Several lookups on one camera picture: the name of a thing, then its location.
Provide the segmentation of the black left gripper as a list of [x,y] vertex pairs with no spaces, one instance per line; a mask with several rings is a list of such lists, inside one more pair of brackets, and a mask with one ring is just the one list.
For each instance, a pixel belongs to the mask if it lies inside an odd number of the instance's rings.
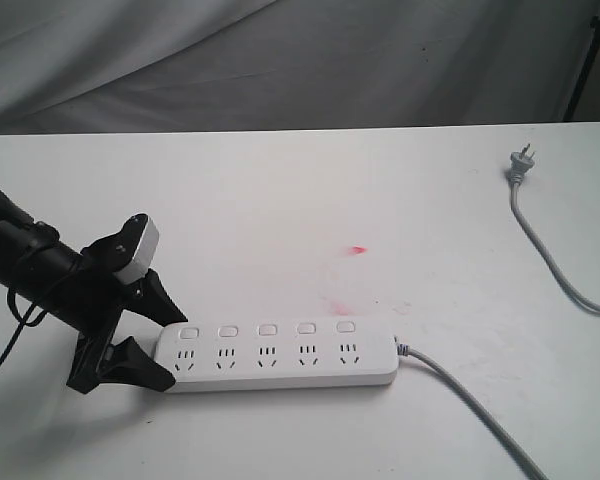
[[126,310],[154,323],[185,323],[188,319],[153,269],[129,285],[116,278],[115,245],[120,231],[81,251],[84,264],[76,276],[81,290],[77,295],[79,338],[67,385],[83,394],[104,383],[165,392],[175,385],[174,375],[156,363],[133,337],[114,345],[113,334]]

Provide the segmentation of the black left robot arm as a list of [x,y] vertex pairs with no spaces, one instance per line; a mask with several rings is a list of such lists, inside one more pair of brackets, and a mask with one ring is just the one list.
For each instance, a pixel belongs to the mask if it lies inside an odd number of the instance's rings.
[[129,337],[112,338],[130,311],[160,326],[186,322],[151,263],[159,232],[145,213],[76,252],[51,225],[35,220],[0,190],[0,284],[15,332],[52,315],[78,333],[66,384],[87,394],[103,383],[164,392],[174,375]]

